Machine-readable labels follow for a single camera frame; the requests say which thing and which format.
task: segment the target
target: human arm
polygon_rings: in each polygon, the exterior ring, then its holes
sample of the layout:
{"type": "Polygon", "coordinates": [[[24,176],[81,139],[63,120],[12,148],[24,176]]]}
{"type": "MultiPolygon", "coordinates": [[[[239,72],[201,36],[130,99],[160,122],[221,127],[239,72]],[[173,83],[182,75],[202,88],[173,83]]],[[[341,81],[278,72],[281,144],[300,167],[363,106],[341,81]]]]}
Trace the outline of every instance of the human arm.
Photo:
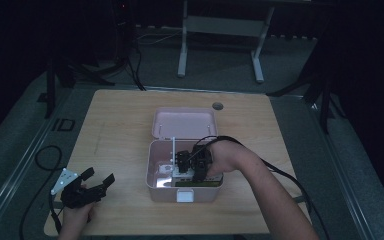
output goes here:
{"type": "Polygon", "coordinates": [[[208,176],[239,170],[248,180],[274,239],[318,239],[310,222],[263,161],[248,148],[230,141],[209,147],[208,176]]]}
{"type": "Polygon", "coordinates": [[[58,240],[77,240],[86,226],[94,204],[90,203],[81,208],[65,208],[58,240]]]}

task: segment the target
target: dark background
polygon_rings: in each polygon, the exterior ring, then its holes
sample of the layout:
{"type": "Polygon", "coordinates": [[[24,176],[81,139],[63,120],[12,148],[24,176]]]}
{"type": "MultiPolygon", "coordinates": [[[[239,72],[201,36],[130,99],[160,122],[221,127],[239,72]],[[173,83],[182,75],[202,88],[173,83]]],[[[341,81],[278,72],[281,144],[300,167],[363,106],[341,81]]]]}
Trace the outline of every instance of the dark background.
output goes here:
{"type": "MultiPolygon", "coordinates": [[[[102,39],[97,36],[110,38],[108,33],[114,31],[111,16],[116,13],[108,8],[114,2],[97,2],[0,0],[0,123],[30,82],[45,71],[51,56],[63,53],[92,65],[98,57],[111,59],[106,52],[114,46],[99,48],[102,39]]],[[[266,7],[256,8],[259,1],[243,7],[233,1],[190,2],[195,4],[192,12],[238,18],[263,19],[261,9],[266,7]]],[[[141,27],[181,25],[182,1],[115,3],[133,3],[132,15],[125,17],[141,27]]],[[[320,38],[310,71],[333,77],[332,89],[384,185],[384,1],[343,1],[334,11],[311,4],[282,5],[275,11],[270,34],[320,38]]]]}

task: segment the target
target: forearm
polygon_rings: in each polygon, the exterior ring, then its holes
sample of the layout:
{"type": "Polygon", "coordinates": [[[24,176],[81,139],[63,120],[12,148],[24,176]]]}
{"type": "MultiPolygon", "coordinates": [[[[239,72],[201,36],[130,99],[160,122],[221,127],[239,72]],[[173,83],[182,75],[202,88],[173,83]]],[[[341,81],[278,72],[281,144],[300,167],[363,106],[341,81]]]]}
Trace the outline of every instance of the forearm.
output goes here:
{"type": "Polygon", "coordinates": [[[318,239],[304,213],[252,152],[242,157],[240,171],[248,180],[270,233],[275,239],[318,239]]]}

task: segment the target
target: open storage box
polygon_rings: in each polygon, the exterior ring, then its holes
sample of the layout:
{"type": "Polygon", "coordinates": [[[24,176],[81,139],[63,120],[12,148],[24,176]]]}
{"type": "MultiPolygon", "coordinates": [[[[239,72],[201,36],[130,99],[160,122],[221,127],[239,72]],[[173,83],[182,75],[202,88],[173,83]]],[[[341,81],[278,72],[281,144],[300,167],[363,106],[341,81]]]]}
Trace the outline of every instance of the open storage box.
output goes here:
{"type": "Polygon", "coordinates": [[[155,112],[149,147],[146,183],[151,199],[156,202],[211,202],[223,184],[223,175],[206,179],[205,183],[176,182],[173,171],[175,153],[192,152],[194,144],[207,136],[217,136],[214,111],[209,108],[158,108],[155,112]]]}

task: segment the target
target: cable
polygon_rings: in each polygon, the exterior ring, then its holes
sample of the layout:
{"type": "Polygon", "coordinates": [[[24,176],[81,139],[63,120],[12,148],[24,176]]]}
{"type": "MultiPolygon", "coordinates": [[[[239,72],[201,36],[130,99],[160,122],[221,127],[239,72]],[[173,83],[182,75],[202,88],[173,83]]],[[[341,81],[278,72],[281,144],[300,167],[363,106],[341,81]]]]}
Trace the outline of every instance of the cable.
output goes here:
{"type": "MultiPolygon", "coordinates": [[[[210,146],[211,144],[214,144],[216,142],[219,142],[219,141],[223,141],[223,140],[226,140],[226,141],[231,141],[231,142],[234,142],[234,143],[237,143],[239,145],[242,145],[244,146],[242,143],[240,143],[238,140],[236,140],[235,138],[233,137],[229,137],[229,136],[207,136],[207,137],[204,137],[204,138],[201,138],[200,140],[198,140],[195,145],[197,145],[198,143],[200,143],[201,141],[205,140],[205,139],[208,139],[208,138],[214,138],[213,140],[209,141],[208,143],[206,143],[201,149],[199,149],[194,155],[190,156],[189,159],[187,161],[190,161],[195,155],[197,155],[200,151],[202,151],[203,149],[206,149],[208,146],[210,146]]],[[[269,162],[265,161],[264,159],[262,159],[260,157],[261,161],[263,161],[263,163],[269,168],[269,170],[271,170],[272,172],[275,172],[279,175],[282,175],[288,179],[290,179],[293,183],[295,183],[295,185],[297,185],[297,187],[301,190],[302,192],[302,195],[305,199],[305,202],[307,204],[307,208],[308,208],[308,212],[311,213],[311,210],[314,209],[314,212],[317,216],[317,218],[319,219],[320,221],[320,225],[322,226],[322,229],[323,229],[323,232],[325,233],[325,236],[326,236],[326,239],[330,239],[329,237],[329,233],[327,232],[327,228],[323,222],[323,219],[321,218],[319,212],[317,211],[316,209],[316,206],[315,204],[313,203],[313,201],[311,200],[310,196],[308,195],[307,191],[304,189],[304,187],[301,185],[301,183],[296,179],[294,178],[293,176],[291,176],[290,174],[280,170],[279,168],[273,166],[272,164],[270,164],[269,162]]]]}
{"type": "Polygon", "coordinates": [[[39,196],[39,193],[43,190],[43,188],[46,186],[46,184],[49,182],[49,180],[51,179],[52,175],[58,171],[58,170],[62,170],[63,167],[61,168],[58,168],[59,164],[61,163],[61,159],[62,159],[62,151],[61,149],[58,147],[58,146],[55,146],[55,145],[49,145],[49,146],[46,146],[42,149],[40,149],[36,154],[35,154],[35,163],[36,165],[42,169],[42,170],[45,170],[45,171],[50,171],[48,177],[46,178],[46,180],[43,182],[42,186],[39,188],[39,190],[36,192],[36,194],[34,195],[34,197],[32,198],[32,200],[30,201],[29,205],[27,206],[26,210],[24,211],[23,213],[23,216],[21,218],[21,221],[20,221],[20,225],[18,226],[18,234],[19,234],[19,237],[21,240],[24,239],[24,233],[23,233],[23,226],[24,226],[24,222],[26,220],[26,217],[27,217],[27,214],[30,210],[30,208],[32,207],[34,201],[36,200],[36,198],[39,196]],[[54,148],[58,151],[58,159],[57,159],[57,162],[55,164],[55,166],[53,168],[47,168],[47,167],[44,167],[43,165],[41,165],[39,163],[39,154],[42,153],[44,150],[46,149],[50,149],[50,148],[54,148]]]}

